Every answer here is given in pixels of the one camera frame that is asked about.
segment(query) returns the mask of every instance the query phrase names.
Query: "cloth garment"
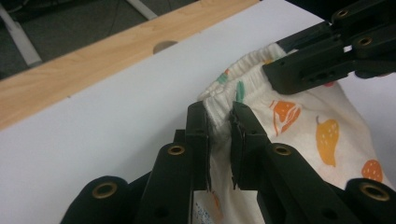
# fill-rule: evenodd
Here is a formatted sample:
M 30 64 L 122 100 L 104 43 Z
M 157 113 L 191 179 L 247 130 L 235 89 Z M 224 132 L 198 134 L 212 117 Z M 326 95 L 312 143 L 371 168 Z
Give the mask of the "cloth garment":
M 232 64 L 199 97 L 212 123 L 212 191 L 194 195 L 193 223 L 264 223 L 256 191 L 233 189 L 230 164 L 233 101 L 250 106 L 273 143 L 295 147 L 327 182 L 343 189 L 351 178 L 390 186 L 370 131 L 336 83 L 294 95 L 273 91 L 262 65 L 287 55 L 277 44 Z

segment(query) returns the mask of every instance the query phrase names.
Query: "wooden plank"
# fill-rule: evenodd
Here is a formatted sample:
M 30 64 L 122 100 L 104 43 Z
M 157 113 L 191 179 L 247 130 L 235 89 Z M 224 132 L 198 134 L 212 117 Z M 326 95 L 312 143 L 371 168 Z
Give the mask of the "wooden plank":
M 202 0 L 0 82 L 0 130 L 183 40 L 258 0 Z

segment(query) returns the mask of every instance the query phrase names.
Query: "cable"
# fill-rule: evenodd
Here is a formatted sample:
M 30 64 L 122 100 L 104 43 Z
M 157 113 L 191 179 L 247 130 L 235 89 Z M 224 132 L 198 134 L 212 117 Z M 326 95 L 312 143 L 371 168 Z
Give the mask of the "cable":
M 120 0 L 118 0 L 118 2 L 116 4 L 116 9 L 115 9 L 114 17 L 113 17 L 113 22 L 111 22 L 110 29 L 108 30 L 106 37 L 110 36 L 111 32 L 113 31 L 114 25 L 116 23 L 116 18 L 117 18 L 117 14 L 118 14 L 119 8 L 120 8 Z
M 169 6 L 169 11 L 172 11 L 173 9 L 172 9 L 172 5 L 171 5 L 171 1 L 167 0 L 167 2 L 168 2 L 168 6 Z

